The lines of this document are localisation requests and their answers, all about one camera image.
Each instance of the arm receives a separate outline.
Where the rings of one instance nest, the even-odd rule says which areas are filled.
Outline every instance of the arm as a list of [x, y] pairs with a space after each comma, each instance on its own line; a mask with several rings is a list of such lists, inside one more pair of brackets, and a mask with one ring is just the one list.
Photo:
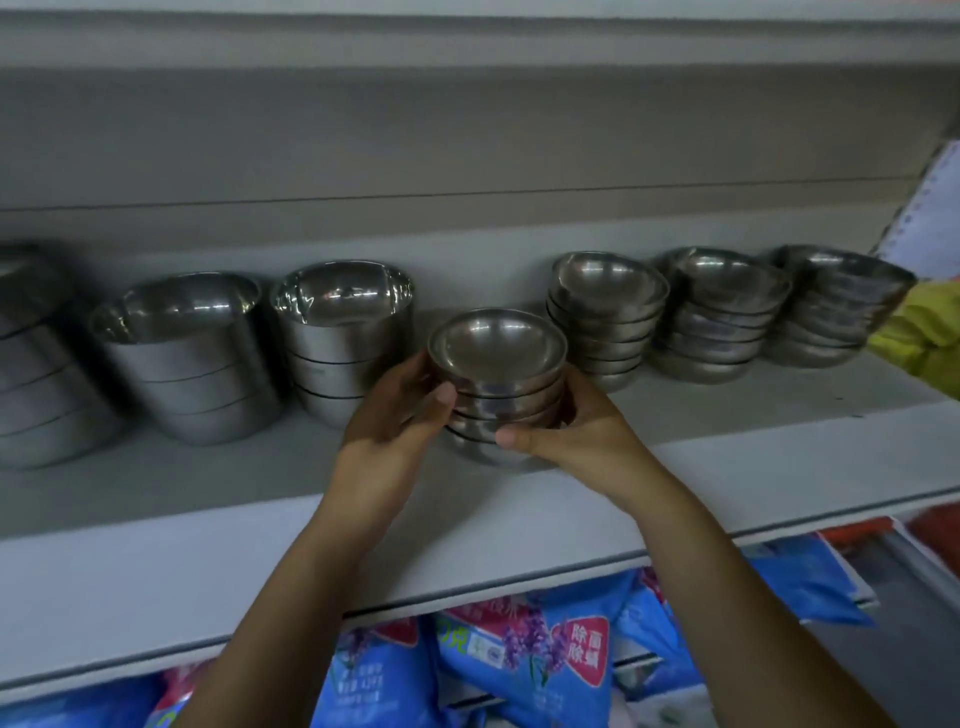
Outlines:
[[422, 397], [422, 354], [385, 374], [344, 433], [320, 507], [267, 580], [227, 648], [177, 718], [178, 728], [309, 725], [363, 558], [410, 496], [427, 445], [456, 400]]
[[567, 384], [569, 427], [504, 428], [497, 442], [557, 463], [636, 520], [723, 724], [892, 727], [606, 395], [572, 368]]

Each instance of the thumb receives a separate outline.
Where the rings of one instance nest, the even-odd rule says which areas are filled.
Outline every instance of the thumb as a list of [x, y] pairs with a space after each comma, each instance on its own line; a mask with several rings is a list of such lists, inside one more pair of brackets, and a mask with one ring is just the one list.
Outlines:
[[445, 381], [427, 395], [427, 402], [399, 434], [396, 442], [411, 452], [419, 452], [426, 448], [450, 419], [450, 412], [456, 401], [456, 387], [451, 382]]
[[558, 463], [563, 457], [563, 437], [559, 430], [508, 425], [496, 431], [496, 443], [504, 449], [527, 452]]

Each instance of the stack of bowls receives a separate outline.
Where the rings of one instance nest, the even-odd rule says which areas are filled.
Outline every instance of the stack of bowls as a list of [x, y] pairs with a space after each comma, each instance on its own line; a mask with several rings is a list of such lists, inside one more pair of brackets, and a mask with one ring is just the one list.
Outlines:
[[190, 273], [102, 303], [90, 328], [162, 431], [216, 445], [254, 434], [283, 409], [264, 316], [254, 280]]
[[788, 367], [822, 369], [849, 361], [917, 282], [907, 270], [868, 255], [812, 245], [781, 248], [777, 263], [794, 295], [763, 355]]
[[271, 300], [303, 408], [331, 427], [347, 426], [380, 376], [407, 353], [410, 277], [370, 260], [331, 260], [291, 273]]
[[553, 264], [546, 309], [569, 360], [608, 392], [637, 374], [670, 286], [655, 268], [613, 253], [568, 253]]
[[77, 291], [36, 250], [0, 253], [0, 465], [37, 468], [95, 449], [124, 427], [103, 371], [84, 356]]
[[557, 422], [566, 339], [541, 316], [511, 308], [465, 311], [431, 333], [427, 351], [437, 378], [457, 388], [447, 429], [459, 449], [484, 455], [495, 449], [503, 425]]
[[699, 384], [744, 376], [790, 293], [788, 276], [748, 255], [683, 248], [663, 259], [672, 290], [651, 361]]

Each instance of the human hand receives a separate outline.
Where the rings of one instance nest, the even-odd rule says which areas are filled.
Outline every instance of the human hand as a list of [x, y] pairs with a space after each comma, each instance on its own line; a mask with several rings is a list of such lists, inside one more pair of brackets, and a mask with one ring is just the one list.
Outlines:
[[565, 376], [574, 410], [564, 417], [566, 427], [508, 425], [497, 430], [496, 443], [556, 463], [591, 490], [629, 511], [638, 480], [651, 467], [661, 466], [591, 379], [569, 364]]
[[423, 454], [457, 399], [450, 382], [427, 394], [426, 374], [426, 352], [397, 364], [373, 386], [344, 432], [318, 517], [360, 555], [383, 538], [407, 501]]

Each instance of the yellow object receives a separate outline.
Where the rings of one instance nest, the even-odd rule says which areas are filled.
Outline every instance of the yellow object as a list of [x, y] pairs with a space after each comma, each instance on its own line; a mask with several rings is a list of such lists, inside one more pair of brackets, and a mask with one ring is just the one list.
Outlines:
[[960, 281], [919, 283], [870, 337], [870, 350], [960, 400]]

